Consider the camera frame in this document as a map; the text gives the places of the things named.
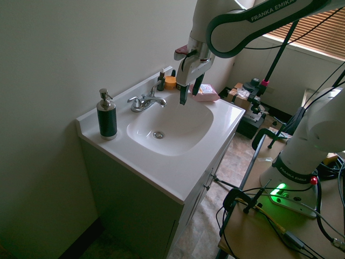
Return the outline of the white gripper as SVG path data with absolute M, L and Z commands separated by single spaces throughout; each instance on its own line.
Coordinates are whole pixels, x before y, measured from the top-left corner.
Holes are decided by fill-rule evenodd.
M 175 60 L 182 60 L 176 74 L 177 85 L 180 86 L 180 104 L 185 105 L 188 97 L 189 84 L 195 80 L 192 95 L 198 94 L 204 74 L 213 65 L 213 53 L 207 49 L 206 57 L 201 56 L 197 49 L 188 50 L 181 47 L 175 50 Z

